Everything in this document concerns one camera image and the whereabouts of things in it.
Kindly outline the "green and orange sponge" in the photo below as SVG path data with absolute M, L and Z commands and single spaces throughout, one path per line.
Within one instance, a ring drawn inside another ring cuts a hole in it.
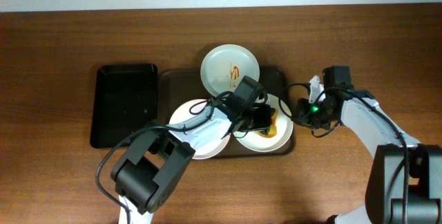
M 258 135 L 263 138 L 272 138 L 277 135 L 276 118 L 278 116 L 278 109 L 271 108 L 271 124 L 264 130 L 258 132 Z

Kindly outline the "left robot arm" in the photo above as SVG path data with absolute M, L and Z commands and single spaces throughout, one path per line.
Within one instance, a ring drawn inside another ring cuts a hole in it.
M 154 120 L 127 137 L 128 149 L 113 167 L 118 201 L 127 223 L 147 223 L 173 193 L 197 149 L 241 131 L 271 124 L 264 87 L 249 76 L 234 91 L 212 97 L 192 118 L 162 125 Z

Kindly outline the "white plate with sauce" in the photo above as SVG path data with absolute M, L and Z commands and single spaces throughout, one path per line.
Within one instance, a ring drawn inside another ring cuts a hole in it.
M 275 95 L 268 94 L 266 103 L 271 107 L 278 109 L 276 118 L 277 135 L 272 138 L 263 138 L 258 135 L 259 131 L 249 131 L 248 133 L 236 131 L 234 136 L 244 147 L 257 152 L 267 153 L 275 151 L 286 144 L 293 132 L 293 122 L 285 113 L 291 113 L 289 107 L 282 101 L 279 105 L 279 98 Z

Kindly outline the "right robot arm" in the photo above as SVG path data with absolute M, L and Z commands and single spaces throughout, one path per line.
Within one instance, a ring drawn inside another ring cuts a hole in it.
M 331 66 L 303 85 L 292 120 L 330 134 L 353 131 L 373 156 L 365 202 L 328 223 L 440 223 L 441 147 L 422 144 L 395 124 L 367 90 L 356 90 L 349 67 Z

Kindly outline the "pink plate with sauce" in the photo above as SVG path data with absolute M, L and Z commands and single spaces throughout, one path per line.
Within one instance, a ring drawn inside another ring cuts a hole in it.
M 206 100 L 195 99 L 185 102 L 179 106 L 172 114 L 169 124 L 177 124 L 194 117 L 191 111 L 196 113 L 201 111 L 206 104 Z M 194 160 L 205 160 L 218 155 L 228 144 L 230 136 L 226 136 L 221 140 L 209 142 L 199 149 L 195 150 Z

